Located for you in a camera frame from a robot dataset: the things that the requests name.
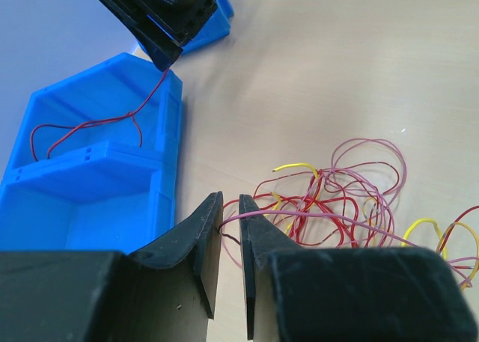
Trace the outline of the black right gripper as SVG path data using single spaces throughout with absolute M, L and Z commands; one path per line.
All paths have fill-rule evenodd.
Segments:
M 218 8 L 217 0 L 99 0 L 161 72 L 168 70 Z

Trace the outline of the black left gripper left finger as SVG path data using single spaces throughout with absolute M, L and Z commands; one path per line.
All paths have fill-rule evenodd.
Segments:
M 131 254 L 1 254 L 3 341 L 204 341 L 214 317 L 223 195 Z

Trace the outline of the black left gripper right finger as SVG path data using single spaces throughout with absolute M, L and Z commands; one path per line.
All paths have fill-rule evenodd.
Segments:
M 239 198 L 251 341 L 476 341 L 450 267 L 425 248 L 297 245 Z

